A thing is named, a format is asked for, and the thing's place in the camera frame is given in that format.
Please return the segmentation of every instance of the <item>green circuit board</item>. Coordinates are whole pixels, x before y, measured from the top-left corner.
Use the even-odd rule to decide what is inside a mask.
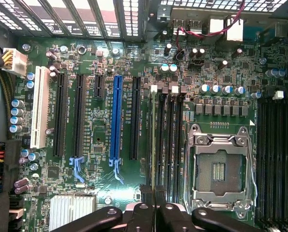
[[[22,50],[22,44],[29,44],[31,51],[26,53]],[[257,101],[250,97],[255,90],[262,90],[264,86],[288,88],[288,79],[270,78],[265,72],[271,68],[286,69],[288,63],[288,43],[272,45],[270,47],[258,47],[257,44],[243,44],[242,56],[231,58],[232,52],[217,52],[214,46],[201,46],[205,49],[204,65],[198,70],[188,68],[186,61],[173,60],[175,49],[165,57],[164,43],[151,42],[146,44],[111,43],[112,48],[118,48],[120,54],[114,56],[105,42],[64,40],[64,39],[35,39],[22,38],[19,41],[19,51],[28,55],[27,72],[35,72],[36,66],[48,66],[46,51],[52,50],[60,62],[60,72],[68,77],[67,117],[65,154],[63,157],[53,156],[53,136],[48,135],[46,147],[38,149],[41,157],[36,163],[39,168],[36,171],[29,169],[31,163],[22,165],[20,178],[27,177],[30,180],[31,190],[25,192],[25,231],[46,232],[49,231],[50,202],[56,195],[81,195],[94,196],[95,208],[116,206],[125,210],[129,203],[141,201],[140,184],[151,184],[150,155],[151,143],[156,142],[157,131],[152,131],[152,121],[158,128],[158,102],[155,105],[155,116],[152,116],[152,85],[169,85],[186,87],[187,93],[182,107],[182,149],[179,162],[179,179],[177,201],[169,197],[170,201],[184,204],[183,201],[183,170],[184,170],[184,142],[190,126],[197,123],[202,132],[218,134],[235,134],[242,126],[247,127],[252,139],[252,150],[256,152],[256,124],[257,124]],[[61,53],[59,48],[67,46],[68,52]],[[77,48],[84,46],[86,53],[78,54]],[[197,44],[187,44],[185,49]],[[92,54],[92,49],[97,49],[97,54]],[[259,59],[267,58],[267,63],[261,65]],[[229,65],[218,70],[218,58],[229,60]],[[160,71],[162,64],[176,64],[178,71],[175,73],[163,73]],[[112,68],[113,73],[107,74],[107,69]],[[81,165],[81,177],[85,180],[81,183],[74,178],[73,167],[69,165],[72,157],[73,137],[73,112],[76,93],[76,75],[86,76],[85,92],[85,123],[83,139],[83,156],[85,162]],[[104,100],[94,98],[95,75],[105,76]],[[119,175],[123,184],[115,178],[113,167],[109,166],[109,152],[111,141],[111,116],[113,106],[113,80],[115,75],[123,76],[121,133],[120,133],[120,157],[122,159]],[[130,160],[131,142],[131,104],[132,104],[132,81],[134,76],[141,77],[141,101],[139,120],[139,146],[137,160]],[[30,138],[31,117],[33,104],[28,95],[31,90],[27,89],[27,80],[16,79],[16,99],[25,101],[24,131],[14,135],[15,139],[22,141]],[[218,94],[201,94],[199,88],[207,84],[220,86],[242,86],[245,92],[241,96],[233,93],[224,96]],[[57,83],[50,83],[48,128],[55,127]],[[241,115],[213,115],[196,112],[196,105],[228,105],[246,107],[247,113]],[[165,113],[165,122],[169,120]],[[165,168],[161,159],[162,170]],[[161,172],[159,184],[165,183],[165,172]],[[247,217],[242,219],[248,224],[254,225],[254,208],[252,207]]]

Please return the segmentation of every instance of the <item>electrolytic capacitor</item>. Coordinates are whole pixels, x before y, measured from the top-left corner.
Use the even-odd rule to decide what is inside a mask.
[[[243,54],[243,50],[241,48],[238,48],[235,52],[232,53],[231,57],[233,58],[237,58],[238,56]]]
[[[213,85],[213,86],[210,87],[210,92],[212,94],[217,94],[219,91],[220,91],[219,85]]]
[[[28,155],[28,159],[30,161],[36,161],[36,160],[39,159],[39,157],[40,157],[40,153],[39,152],[34,152],[34,153],[31,153],[31,154]]]
[[[23,108],[24,107],[24,102],[22,100],[17,100],[17,99],[14,99],[12,102],[11,102],[11,105],[15,108]]]
[[[19,133],[23,130],[23,127],[19,125],[12,125],[10,126],[9,130],[11,133]]]
[[[260,92],[257,92],[257,93],[250,94],[250,96],[252,99],[259,99],[262,97],[262,94]]]
[[[170,53],[170,50],[172,48],[172,45],[170,43],[168,43],[165,48],[164,48],[164,55],[167,56]]]
[[[45,55],[51,61],[54,61],[57,59],[57,57],[51,51],[47,51]]]
[[[11,114],[13,116],[22,116],[23,113],[24,113],[24,111],[22,109],[12,108],[12,110],[11,110]]]
[[[33,150],[30,148],[22,150],[20,153],[22,157],[27,158],[29,154],[33,153]]]
[[[49,71],[51,71],[51,72],[55,72],[56,74],[59,74],[60,72],[58,71],[58,69],[54,66],[54,65],[52,65],[52,66],[49,66]]]
[[[29,179],[28,179],[28,178],[23,178],[23,179],[21,179],[21,180],[16,181],[16,182],[14,183],[14,187],[15,187],[15,188],[20,188],[20,187],[28,184],[28,182],[29,182]]]
[[[242,95],[245,92],[244,87],[240,86],[235,88],[234,93],[238,96]]]
[[[23,118],[22,117],[13,116],[13,117],[10,118],[10,122],[12,124],[14,124],[14,125],[22,124]]]
[[[160,68],[161,72],[167,72],[169,70],[169,66],[167,64],[163,64]]]
[[[191,52],[189,53],[190,58],[194,58],[194,56],[197,54],[198,50],[196,48],[193,48]]]
[[[267,77],[276,77],[278,75],[278,70],[277,69],[270,69],[265,72],[265,75]]]
[[[175,73],[177,71],[177,65],[176,64],[171,64],[170,65],[170,72]]]
[[[27,88],[32,89],[34,87],[34,82],[33,81],[27,81],[26,86],[27,86]]]
[[[205,53],[205,50],[203,48],[201,48],[197,54],[196,54],[196,58],[201,58]]]
[[[226,87],[223,87],[221,92],[224,94],[224,95],[228,95],[232,92],[232,87],[231,86],[226,86]]]
[[[219,63],[218,65],[218,69],[222,70],[223,68],[225,68],[228,65],[228,62],[226,60],[223,60],[222,62]]]
[[[21,193],[23,193],[23,192],[26,192],[26,191],[28,191],[28,190],[30,190],[31,189],[31,186],[29,186],[29,185],[24,185],[24,186],[22,186],[22,187],[20,187],[20,188],[16,188],[15,190],[14,190],[14,192],[15,192],[15,194],[21,194]]]
[[[30,81],[33,81],[33,80],[34,80],[34,77],[35,77],[35,74],[32,73],[32,72],[29,72],[29,73],[27,74],[27,79],[30,80]]]
[[[29,162],[30,162],[30,160],[27,158],[24,158],[24,157],[22,157],[18,160],[19,164],[25,164],[25,163],[29,163]]]
[[[207,91],[209,91],[209,86],[207,85],[207,84],[204,84],[204,85],[201,85],[201,87],[200,87],[200,92],[201,93],[206,93]]]

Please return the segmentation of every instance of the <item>cpu socket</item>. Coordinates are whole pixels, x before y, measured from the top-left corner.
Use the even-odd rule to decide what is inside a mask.
[[[245,218],[254,200],[251,139],[246,127],[237,134],[207,134],[194,124],[188,134],[184,201],[188,211],[207,207],[234,211]]]

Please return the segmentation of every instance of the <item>white pci slot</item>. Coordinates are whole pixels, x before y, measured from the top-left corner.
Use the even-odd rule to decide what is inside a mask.
[[[36,66],[30,148],[45,147],[50,83],[49,74],[50,71],[46,67]]]

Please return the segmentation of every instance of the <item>blue pcie slot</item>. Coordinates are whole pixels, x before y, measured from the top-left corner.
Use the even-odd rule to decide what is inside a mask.
[[[114,77],[113,88],[113,107],[112,107],[112,125],[111,125],[111,148],[110,148],[110,160],[109,166],[114,166],[115,178],[122,184],[122,178],[119,177],[119,165],[121,164],[121,158],[119,157],[120,150],[120,122],[121,122],[121,104],[122,104],[122,87],[123,77]]]

